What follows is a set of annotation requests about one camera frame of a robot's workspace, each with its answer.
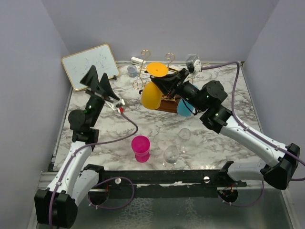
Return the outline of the yellow plastic wine glass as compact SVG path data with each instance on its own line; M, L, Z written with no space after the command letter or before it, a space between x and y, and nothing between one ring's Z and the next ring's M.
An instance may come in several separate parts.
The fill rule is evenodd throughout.
M146 70L156 78L164 77L168 73L168 67L160 62L149 63ZM147 83L142 91L141 104L147 109L156 110L160 107L161 100L161 90L153 82Z

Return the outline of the blue plastic wine glass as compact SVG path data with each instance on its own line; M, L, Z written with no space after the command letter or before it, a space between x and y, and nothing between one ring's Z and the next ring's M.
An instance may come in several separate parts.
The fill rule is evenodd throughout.
M198 114L198 111L183 98L180 99L176 111L177 114L183 117L189 117Z

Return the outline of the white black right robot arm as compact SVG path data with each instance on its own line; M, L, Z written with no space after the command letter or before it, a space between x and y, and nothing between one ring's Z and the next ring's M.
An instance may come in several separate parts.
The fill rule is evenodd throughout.
M233 110L222 105L227 93L219 81L209 81L201 89L191 84L183 68L164 77L151 77L152 82L169 97L179 95L197 111L202 112L202 124L209 130L229 137L260 157L257 163L232 163L219 174L220 183L229 187L235 181L261 180L285 190L298 166L300 147L285 145L251 128Z

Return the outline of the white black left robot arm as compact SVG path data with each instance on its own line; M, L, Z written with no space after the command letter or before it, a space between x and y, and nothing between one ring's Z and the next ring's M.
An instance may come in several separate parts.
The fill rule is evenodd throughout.
M69 153L55 178L44 190L37 190L34 197L38 223L66 229L74 224L78 206L89 189L105 184L105 176L100 172L81 172L98 142L99 130L94 126L102 108L106 102L113 110L124 104L113 92L108 75L104 73L99 78L94 65L80 82L90 97L83 110L76 109L68 115L72 130Z

